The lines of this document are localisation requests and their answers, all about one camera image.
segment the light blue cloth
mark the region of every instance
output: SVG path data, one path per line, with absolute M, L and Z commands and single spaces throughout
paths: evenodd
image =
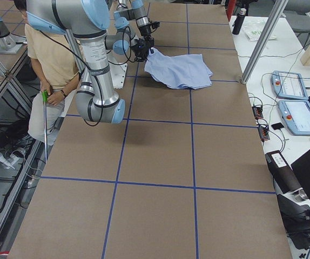
M 211 86 L 213 72 L 203 62 L 201 54 L 188 54 L 169 57 L 157 49 L 149 51 L 144 71 L 154 80 L 162 82 L 172 89 L 198 89 Z

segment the white table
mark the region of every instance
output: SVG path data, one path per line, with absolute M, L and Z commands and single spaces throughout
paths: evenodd
M 267 19 L 266 17 L 245 17 L 244 23 L 249 21 L 261 21 L 261 20 L 266 21 L 266 19 Z M 233 16 L 230 21 L 231 30 L 234 20 L 235 16 Z M 252 72 L 249 81 L 247 82 L 247 90 L 250 93 L 250 96 L 254 95 L 260 98 L 263 104 L 271 104 L 271 105 L 274 104 L 274 100 L 263 94 L 263 89 L 261 86 L 262 83 L 264 86 L 265 93 L 270 97 L 275 98 L 275 94 L 271 89 L 270 85 L 271 75 L 266 73 L 272 73 L 274 70 L 291 71 L 301 73 L 303 78 L 310 78 L 310 67 L 303 66 L 300 63 L 300 57 L 303 55 L 304 50 L 300 51 L 302 49 L 302 46 L 285 18 L 279 19 L 272 35 L 275 35 L 277 38 L 268 41 L 261 56 L 281 56 L 281 57 L 259 58 L 257 65 L 254 71 Z M 240 33 L 238 35 L 233 35 L 233 40 L 235 43 L 235 48 L 238 52 L 241 69 L 244 70 L 257 42 L 251 42 L 247 38 L 243 29 L 240 30 Z M 304 79 L 304 84 L 306 87 L 310 87 L 310 79 Z M 250 101 L 251 104 L 253 103 L 260 104 L 260 102 L 258 100 L 255 100 L 254 98 L 251 98 Z M 281 115 L 277 107 L 272 108 L 271 106 L 264 106 L 263 115 L 266 121 L 269 123 L 269 125 L 277 122 L 283 123 L 283 121 L 281 121 Z M 282 129 L 282 132 L 284 133 L 285 139 L 287 139 L 286 146 L 284 151 L 282 152 L 282 155 L 287 160 L 288 164 L 291 164 L 297 158 L 299 158 L 301 155 L 303 155 L 306 151 L 310 149 L 310 137 L 293 136 L 290 133 L 290 131 L 286 129 L 286 127 Z M 275 131 L 275 133 L 280 138 L 282 138 L 282 135 L 280 134 L 279 131 Z M 264 153 L 268 153 L 274 150 L 280 150 L 281 148 L 280 140 L 272 133 L 270 133 L 269 136 L 271 139 L 269 141 L 265 141 L 263 146 Z M 310 202 L 306 201 L 299 204 L 310 205 Z M 290 243 L 293 258 L 298 258 L 298 256 L 301 255 L 302 253 L 307 254 L 308 251 L 297 250 L 293 245 L 292 241 L 290 239 L 288 240 Z

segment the black bottle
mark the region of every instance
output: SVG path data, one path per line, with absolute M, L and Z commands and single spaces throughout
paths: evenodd
M 245 19 L 245 13 L 246 13 L 246 9 L 245 8 L 241 8 L 240 9 L 240 13 L 238 13 L 237 18 L 235 19 L 235 22 L 233 24 L 234 28 L 232 33 L 235 35 L 238 35 L 242 26 L 242 23 L 244 22 Z

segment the tablet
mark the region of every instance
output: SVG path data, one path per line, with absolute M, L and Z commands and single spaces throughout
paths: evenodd
M 310 103 L 307 100 L 280 100 L 279 110 L 293 135 L 310 136 Z
M 273 90 L 278 97 L 285 99 L 308 100 L 308 95 L 304 82 L 301 79 L 301 74 L 274 71 L 271 81 Z

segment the beige pants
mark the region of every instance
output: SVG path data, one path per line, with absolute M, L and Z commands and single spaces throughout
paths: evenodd
M 47 104 L 47 133 L 48 133 L 48 145 L 52 146 L 55 139 L 57 138 L 59 130 L 54 127 L 56 120 L 60 114 L 64 111 L 65 100 L 60 104 L 53 106 Z M 34 139 L 41 142 L 45 141 L 45 130 L 44 130 L 44 120 L 43 120 L 43 101 L 42 94 L 39 92 L 34 100 L 32 101 L 32 109 L 29 121 L 28 133 Z

